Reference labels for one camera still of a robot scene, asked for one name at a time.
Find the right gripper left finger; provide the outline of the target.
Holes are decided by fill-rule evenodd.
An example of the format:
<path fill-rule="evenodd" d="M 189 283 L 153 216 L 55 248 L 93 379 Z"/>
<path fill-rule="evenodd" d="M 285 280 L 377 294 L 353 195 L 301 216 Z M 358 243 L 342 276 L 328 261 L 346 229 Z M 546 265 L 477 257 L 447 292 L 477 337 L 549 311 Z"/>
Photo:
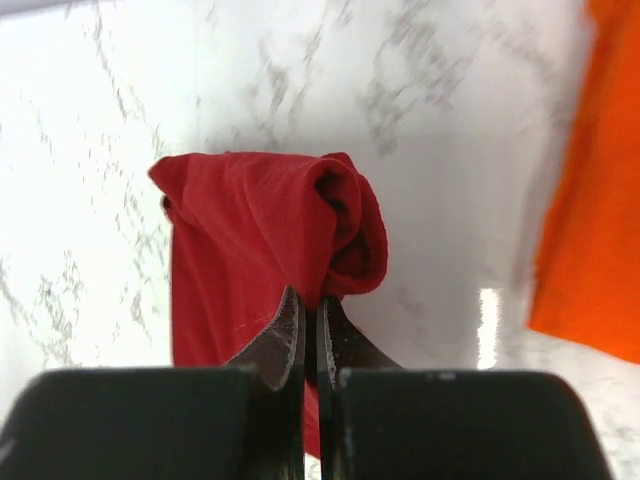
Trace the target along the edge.
<path fill-rule="evenodd" d="M 291 288 L 220 367 L 52 370 L 1 432 L 5 479 L 300 479 L 305 312 Z"/>

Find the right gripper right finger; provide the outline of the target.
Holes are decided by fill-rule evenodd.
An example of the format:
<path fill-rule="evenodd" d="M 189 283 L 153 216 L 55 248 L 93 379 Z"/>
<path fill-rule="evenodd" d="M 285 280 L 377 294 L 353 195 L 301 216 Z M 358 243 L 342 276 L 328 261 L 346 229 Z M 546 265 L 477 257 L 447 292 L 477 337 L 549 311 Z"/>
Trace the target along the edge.
<path fill-rule="evenodd" d="M 527 370 L 403 369 L 326 298 L 316 312 L 326 479 L 608 479 L 576 392 Z"/>

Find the dark red t-shirt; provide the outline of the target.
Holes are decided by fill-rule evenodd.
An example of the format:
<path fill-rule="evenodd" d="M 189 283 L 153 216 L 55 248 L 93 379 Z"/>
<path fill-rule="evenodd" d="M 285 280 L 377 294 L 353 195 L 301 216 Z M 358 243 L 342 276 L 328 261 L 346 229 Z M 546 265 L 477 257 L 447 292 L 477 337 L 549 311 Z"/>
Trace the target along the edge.
<path fill-rule="evenodd" d="M 172 225 L 178 367 L 220 366 L 272 320 L 286 287 L 308 308 L 383 281 L 388 240 L 368 180 L 343 153 L 190 153 L 149 171 Z"/>

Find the folded orange t-shirt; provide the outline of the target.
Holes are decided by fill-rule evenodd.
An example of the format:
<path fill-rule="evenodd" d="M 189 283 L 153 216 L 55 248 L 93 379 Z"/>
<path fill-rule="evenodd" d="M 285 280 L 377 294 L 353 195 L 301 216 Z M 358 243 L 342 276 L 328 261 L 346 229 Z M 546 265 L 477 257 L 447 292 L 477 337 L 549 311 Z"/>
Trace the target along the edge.
<path fill-rule="evenodd" d="M 639 4 L 597 34 L 535 260 L 530 329 L 639 361 Z"/>

